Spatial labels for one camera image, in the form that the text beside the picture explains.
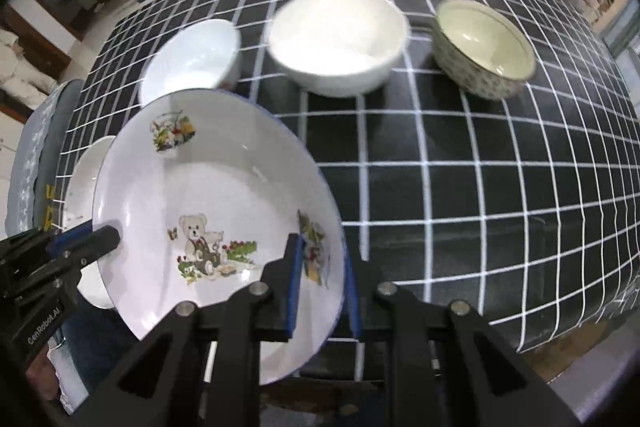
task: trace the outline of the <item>white bowl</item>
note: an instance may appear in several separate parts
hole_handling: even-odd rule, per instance
[[[65,207],[62,211],[62,226],[65,230],[77,227],[91,219],[98,171],[114,138],[114,136],[105,136],[96,140],[89,149],[84,151],[76,164],[66,189]],[[113,303],[100,277],[97,262],[82,268],[78,291],[89,303],[98,308],[113,308]]]
[[[232,90],[240,78],[240,32],[229,21],[202,21],[169,39],[151,59],[138,91],[140,105],[194,87]]]
[[[184,300],[225,301],[279,259],[298,211],[323,237],[306,254],[293,338],[262,346],[260,382],[301,367],[342,305],[344,242],[334,198],[302,143],[276,118],[219,90],[147,105],[114,140],[94,197],[94,227],[120,232],[98,265],[111,300],[142,338]]]
[[[294,0],[267,32],[281,71],[311,92],[339,98],[380,87],[410,34],[388,0]]]
[[[481,98],[513,96],[536,71],[527,38],[484,4],[446,1],[438,7],[433,26],[436,62],[460,87]]]

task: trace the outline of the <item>table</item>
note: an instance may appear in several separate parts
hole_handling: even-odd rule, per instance
[[[538,68],[521,95],[461,92],[431,57],[444,0],[392,0],[412,38],[388,83],[350,99],[300,90],[262,43],[288,0],[158,0],[121,20],[66,133],[54,222],[82,152],[139,110],[138,81],[172,35],[210,17],[242,34],[237,93],[306,144],[340,208],[348,248],[420,299],[463,298],[529,349],[638,300],[639,125],[620,72],[561,0],[477,0],[519,27]],[[303,374],[376,378],[376,346],[330,341]]]

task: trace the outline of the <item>bowl rim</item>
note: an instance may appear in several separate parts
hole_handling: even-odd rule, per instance
[[[489,17],[492,17],[497,21],[499,21],[500,23],[502,23],[505,26],[505,28],[507,28],[513,34],[514,38],[517,39],[517,41],[523,47],[525,54],[529,59],[529,69],[527,70],[527,72],[522,75],[500,74],[497,71],[490,70],[484,67],[482,64],[479,64],[473,59],[473,57],[470,57],[462,49],[460,49],[460,47],[455,45],[454,42],[451,40],[451,38],[447,35],[446,30],[442,25],[441,16],[444,14],[446,10],[456,9],[457,7],[465,7],[465,9],[473,9],[473,10],[482,12],[485,15],[488,15]],[[447,0],[442,4],[440,4],[440,6],[438,6],[438,9],[436,10],[435,23],[436,23],[436,29],[441,33],[441,35],[444,38],[447,39],[447,42],[449,42],[454,48],[456,48],[462,55],[468,58],[468,60],[471,60],[471,62],[473,62],[478,68],[481,68],[481,70],[494,74],[499,78],[504,78],[505,80],[510,80],[511,82],[519,82],[519,83],[527,82],[536,72],[537,63],[534,57],[533,46],[527,40],[524,33],[520,31],[515,24],[513,24],[510,20],[508,20],[507,17],[505,17],[498,11],[494,10],[490,6],[486,6],[485,4],[482,4],[473,0]]]
[[[158,56],[160,55],[160,53],[162,52],[162,50],[167,47],[168,45],[172,44],[172,42],[175,42],[178,37],[180,37],[182,34],[184,33],[188,33],[190,31],[192,31],[193,28],[196,28],[198,26],[226,26],[229,27],[233,30],[233,34],[234,34],[234,52],[231,55],[231,57],[229,58],[229,62],[226,65],[225,70],[222,72],[222,74],[220,74],[220,78],[224,78],[224,76],[227,75],[227,73],[229,71],[231,71],[231,68],[233,68],[234,66],[234,62],[236,61],[236,57],[238,57],[238,54],[240,53],[240,48],[242,47],[241,44],[241,35],[240,35],[240,30],[238,28],[236,28],[236,26],[231,22],[228,21],[226,19],[206,19],[204,21],[199,21],[196,22],[195,24],[192,24],[190,26],[187,26],[186,28],[181,29],[180,31],[178,31],[173,37],[171,37],[167,42],[165,42],[158,51],[156,51],[156,54],[151,58],[151,60],[149,61],[148,65],[146,65],[146,68],[142,71],[141,74],[141,78],[142,80],[140,81],[140,88],[138,89],[138,101],[140,102],[140,107],[146,107],[147,105],[149,105],[150,103],[154,102],[155,100],[157,100],[158,98],[162,98],[162,96],[157,96],[155,97],[153,100],[148,100],[148,101],[144,101],[144,93],[145,93],[145,84],[146,84],[146,89],[148,89],[148,86],[150,85],[150,81],[147,78],[146,74],[149,72],[149,70],[151,69],[151,67],[153,66],[153,64],[156,61],[156,58],[158,58]],[[214,86],[214,87],[203,87],[201,89],[216,89],[218,86]]]
[[[291,1],[287,2],[284,6],[282,6],[279,10],[277,10],[277,12],[272,17],[271,21],[268,22],[268,24],[267,24],[267,26],[265,28],[266,36],[264,38],[264,40],[266,41],[266,44],[267,44],[267,51],[271,55],[271,58],[273,58],[273,60],[277,64],[281,65],[282,67],[286,68],[287,70],[295,71],[296,73],[312,74],[313,76],[317,76],[319,78],[349,78],[349,77],[351,77],[353,75],[356,75],[356,74],[367,73],[367,71],[375,70],[375,69],[377,69],[377,68],[379,68],[381,66],[385,66],[385,65],[389,64],[390,62],[395,61],[396,58],[398,58],[398,55],[400,55],[402,53],[402,51],[404,50],[404,48],[406,47],[407,41],[408,41],[409,37],[411,36],[411,29],[410,29],[411,26],[409,24],[409,19],[404,14],[404,12],[402,12],[402,10],[399,9],[398,6],[396,6],[390,0],[383,0],[385,3],[387,3],[389,6],[392,7],[392,10],[396,14],[398,14],[400,16],[400,20],[402,21],[402,29],[403,29],[403,33],[404,33],[404,39],[402,40],[402,42],[400,44],[398,44],[396,47],[394,47],[390,52],[387,52],[383,56],[383,58],[381,58],[380,60],[377,60],[375,66],[369,67],[369,68],[364,68],[362,70],[355,71],[355,72],[352,71],[351,73],[336,73],[336,74],[316,73],[315,71],[299,70],[297,68],[293,68],[293,67],[289,66],[288,64],[286,64],[285,62],[280,60],[277,57],[277,55],[274,53],[274,51],[272,49],[272,42],[271,42],[271,31],[273,29],[273,24],[276,22],[277,17],[279,15],[282,15],[282,13],[287,8],[289,8],[290,6],[293,6],[295,3],[300,2],[300,1],[302,1],[302,0],[291,0]]]

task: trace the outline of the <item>teddy bear decal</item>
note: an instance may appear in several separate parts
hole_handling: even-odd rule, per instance
[[[182,116],[182,111],[161,114],[151,123],[150,130],[158,152],[175,149],[196,134],[189,118]]]
[[[177,257],[178,271],[187,284],[260,268],[250,257],[258,248],[255,241],[231,241],[223,245],[224,232],[207,232],[204,214],[181,216],[178,224],[187,240],[184,255]],[[167,235],[171,241],[177,239],[177,227],[167,230]]]

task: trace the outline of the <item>screw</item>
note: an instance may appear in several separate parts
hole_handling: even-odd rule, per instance
[[[195,309],[196,305],[191,301],[182,301],[175,307],[175,312],[180,315],[180,317],[188,317]]]
[[[266,282],[256,281],[249,285],[249,293],[259,297],[269,291],[269,285]]]
[[[469,303],[461,299],[453,301],[449,305],[449,308],[451,308],[451,311],[460,317],[464,317],[466,314],[468,314],[468,312],[471,311],[471,306],[469,305]]]
[[[385,297],[390,297],[398,291],[398,287],[392,282],[381,282],[378,285],[378,293]]]

